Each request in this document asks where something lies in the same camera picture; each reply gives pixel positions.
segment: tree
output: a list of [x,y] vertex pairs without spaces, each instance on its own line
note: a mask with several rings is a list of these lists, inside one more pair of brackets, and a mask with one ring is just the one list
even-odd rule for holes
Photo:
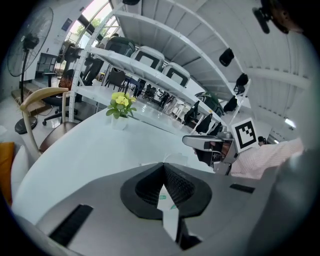
[[[92,24],[92,26],[94,27],[94,28],[96,28],[96,27],[98,27],[99,25],[100,25],[100,23],[101,23],[101,19],[100,18],[94,18],[92,21],[91,21],[91,24]],[[106,32],[106,27],[104,27],[103,29],[102,29],[102,31],[100,32],[100,34],[101,35],[103,35],[105,32]],[[83,25],[80,25],[80,26],[78,26],[78,28],[77,28],[77,30],[76,30],[76,34],[78,35],[78,36],[80,36],[82,33],[83,33],[83,31],[85,30],[85,27],[83,26]]]

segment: white cushion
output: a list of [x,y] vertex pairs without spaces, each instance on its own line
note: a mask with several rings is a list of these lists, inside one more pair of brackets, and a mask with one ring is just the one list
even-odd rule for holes
[[29,170],[28,154],[25,146],[21,146],[11,166],[11,196],[15,199],[18,188]]

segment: fluorescent light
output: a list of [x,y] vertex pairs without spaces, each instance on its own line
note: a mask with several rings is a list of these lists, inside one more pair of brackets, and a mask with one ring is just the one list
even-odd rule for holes
[[287,123],[288,125],[290,125],[291,127],[296,128],[295,123],[292,122],[290,119],[287,118],[284,122]]

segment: white storage box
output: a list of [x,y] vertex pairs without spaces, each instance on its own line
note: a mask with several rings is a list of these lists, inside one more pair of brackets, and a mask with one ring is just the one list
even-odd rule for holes
[[141,46],[131,55],[131,58],[155,70],[161,70],[165,61],[165,56],[161,52],[148,46]]
[[168,78],[171,78],[173,81],[177,82],[179,85],[186,87],[190,74],[182,66],[170,62],[162,71],[162,74],[166,75]]

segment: standing fan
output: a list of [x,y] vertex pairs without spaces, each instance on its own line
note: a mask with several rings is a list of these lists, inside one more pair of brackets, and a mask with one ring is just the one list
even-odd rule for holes
[[[13,77],[21,75],[20,97],[24,102],[24,73],[40,52],[48,36],[54,13],[50,7],[44,7],[31,13],[13,40],[7,58],[7,66]],[[37,125],[35,117],[30,118],[31,128]],[[18,134],[26,134],[24,119],[20,119],[14,127]]]

